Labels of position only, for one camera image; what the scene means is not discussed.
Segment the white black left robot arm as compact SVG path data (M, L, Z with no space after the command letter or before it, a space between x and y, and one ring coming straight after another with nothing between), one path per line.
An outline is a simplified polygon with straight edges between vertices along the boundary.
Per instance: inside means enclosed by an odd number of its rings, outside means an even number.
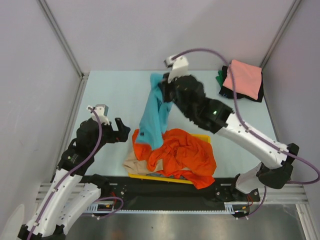
M110 212L119 211L124 201L112 193L109 180L99 174L90 176L80 193L68 201L71 193L105 145L124 143L131 129L120 118L117 130L110 123L92 118L82 122L68 148L61 155L51 186L34 216L18 233L21 240L64 240L77 219L97 201L110 201Z

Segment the light blue t shirt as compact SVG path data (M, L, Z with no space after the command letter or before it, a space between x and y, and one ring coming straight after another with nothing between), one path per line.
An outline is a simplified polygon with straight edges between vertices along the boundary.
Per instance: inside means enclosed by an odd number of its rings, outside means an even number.
M163 134L167 131L168 118L173 105L163 100L159 87L162 80L162 74L150 75L151 89L139 123L138 137L135 140L139 144L149 145L152 150L160 148L164 143Z

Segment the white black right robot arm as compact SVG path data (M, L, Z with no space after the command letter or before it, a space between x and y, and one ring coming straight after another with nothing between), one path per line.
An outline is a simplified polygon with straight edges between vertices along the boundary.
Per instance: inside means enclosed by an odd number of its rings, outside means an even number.
M224 137L253 154L260 163L235 177L231 196L242 201L253 190L266 186L282 189L293 172L294 156L299 147L276 142L249 124L242 123L236 112L217 99L206 97L204 85L193 75L174 80L165 73L158 84L165 102L174 103L182 114L199 128Z

